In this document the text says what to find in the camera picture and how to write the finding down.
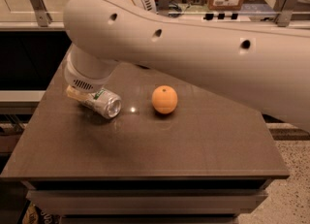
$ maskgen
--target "orange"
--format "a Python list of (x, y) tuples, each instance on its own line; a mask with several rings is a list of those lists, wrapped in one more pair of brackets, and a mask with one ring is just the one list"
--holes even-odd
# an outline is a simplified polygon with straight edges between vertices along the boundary
[(159, 113), (171, 113), (177, 105), (177, 94), (170, 86), (159, 86), (153, 91), (152, 104)]

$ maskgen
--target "gray tabletop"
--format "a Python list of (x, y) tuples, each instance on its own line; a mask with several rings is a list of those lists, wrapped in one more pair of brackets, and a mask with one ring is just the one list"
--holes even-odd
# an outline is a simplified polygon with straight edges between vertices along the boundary
[[(151, 104), (153, 90), (162, 84), (178, 94), (178, 106), (167, 116)], [(113, 120), (68, 98), (66, 87), (62, 65), (2, 178), (289, 175), (259, 112), (184, 81), (120, 64), (106, 85), (122, 98), (122, 111)]]

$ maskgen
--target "speckled floor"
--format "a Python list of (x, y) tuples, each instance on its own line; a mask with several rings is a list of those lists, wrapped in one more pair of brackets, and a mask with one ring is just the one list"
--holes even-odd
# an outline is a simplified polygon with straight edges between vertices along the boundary
[[(28, 0), (0, 0), (0, 22), (25, 16), (12, 11), (29, 11)], [(275, 0), (266, 0), (273, 6)], [(61, 12), (66, 0), (46, 0), (47, 8)], [(310, 141), (275, 141), (290, 170), (286, 180), (273, 181), (267, 188), (269, 197), (252, 213), (241, 214), (240, 224), (310, 223)]]

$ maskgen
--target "table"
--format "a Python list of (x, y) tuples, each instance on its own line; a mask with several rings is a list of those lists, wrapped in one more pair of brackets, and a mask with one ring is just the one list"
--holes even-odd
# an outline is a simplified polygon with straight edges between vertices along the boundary
[[(105, 120), (66, 96), (64, 65), (1, 178), (22, 181), (28, 199), (67, 216), (66, 223), (94, 214), (205, 216), (205, 223), (216, 216), (225, 219), (217, 223), (235, 223), (267, 197), (270, 182), (289, 176), (260, 112), (121, 63), (106, 88), (121, 96), (122, 111)], [(170, 115), (151, 105), (152, 91), (163, 84), (178, 94)]]

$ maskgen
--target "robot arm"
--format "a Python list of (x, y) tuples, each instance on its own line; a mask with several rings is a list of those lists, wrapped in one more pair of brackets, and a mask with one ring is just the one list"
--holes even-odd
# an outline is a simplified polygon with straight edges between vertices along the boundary
[(156, 15), (154, 0), (71, 0), (66, 79), (98, 90), (118, 62), (146, 66), (310, 131), (310, 32)]

